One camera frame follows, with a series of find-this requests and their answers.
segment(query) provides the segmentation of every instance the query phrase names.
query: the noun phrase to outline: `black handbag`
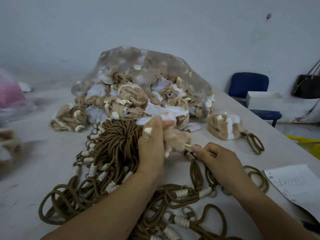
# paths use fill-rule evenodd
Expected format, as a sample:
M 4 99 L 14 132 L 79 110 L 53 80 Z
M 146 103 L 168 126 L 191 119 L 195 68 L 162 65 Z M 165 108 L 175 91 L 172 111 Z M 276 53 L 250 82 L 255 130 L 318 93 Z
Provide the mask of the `black handbag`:
M 302 99 L 320 99 L 320 75 L 315 75 L 320 67 L 320 61 L 311 69 L 307 75 L 299 75 L 293 88 L 292 96 Z

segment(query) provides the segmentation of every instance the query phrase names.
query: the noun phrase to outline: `chair leg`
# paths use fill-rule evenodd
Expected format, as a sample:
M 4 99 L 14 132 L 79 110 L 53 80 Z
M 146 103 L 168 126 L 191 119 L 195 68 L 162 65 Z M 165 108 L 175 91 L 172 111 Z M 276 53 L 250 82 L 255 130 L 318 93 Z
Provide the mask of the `chair leg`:
M 274 120 L 274 121 L 272 122 L 272 127 L 276 127 L 276 123 L 277 123 L 277 120 Z

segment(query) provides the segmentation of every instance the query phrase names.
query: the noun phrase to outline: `transparent plastic bag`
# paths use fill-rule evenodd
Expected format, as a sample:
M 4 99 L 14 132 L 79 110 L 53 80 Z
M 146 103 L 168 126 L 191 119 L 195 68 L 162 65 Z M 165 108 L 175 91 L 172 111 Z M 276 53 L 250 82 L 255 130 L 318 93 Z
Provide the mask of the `transparent plastic bag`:
M 206 108 L 208 97 L 213 96 L 209 83 L 185 60 L 174 55 L 130 46 L 119 46 L 102 52 L 94 69 L 82 81 L 75 82 L 71 92 L 79 97 L 85 95 L 99 81 L 112 84 L 110 75 L 116 72 L 129 75 L 150 99 L 152 77 L 160 73 L 180 77 L 193 99 L 202 108 Z M 206 116 L 207 111 L 203 109 L 202 117 Z
M 0 68 L 0 123 L 14 121 L 35 108 L 24 96 L 14 75 Z

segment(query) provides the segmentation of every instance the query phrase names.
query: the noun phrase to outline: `white box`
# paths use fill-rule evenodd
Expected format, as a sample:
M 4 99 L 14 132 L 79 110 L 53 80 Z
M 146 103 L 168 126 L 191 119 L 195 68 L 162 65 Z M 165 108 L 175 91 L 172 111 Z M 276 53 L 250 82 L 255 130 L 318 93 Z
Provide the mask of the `white box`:
M 248 91 L 245 102 L 248 109 L 280 111 L 283 97 L 278 92 Z

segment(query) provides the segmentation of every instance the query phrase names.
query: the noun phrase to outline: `white wall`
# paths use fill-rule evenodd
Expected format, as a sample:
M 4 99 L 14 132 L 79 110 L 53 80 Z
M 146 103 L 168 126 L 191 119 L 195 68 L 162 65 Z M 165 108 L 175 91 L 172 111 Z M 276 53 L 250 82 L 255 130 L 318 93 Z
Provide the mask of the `white wall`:
M 0 0 L 0 66 L 81 75 L 130 45 L 182 57 L 223 90 L 235 72 L 266 74 L 269 91 L 300 104 L 290 92 L 320 59 L 319 10 L 320 0 Z

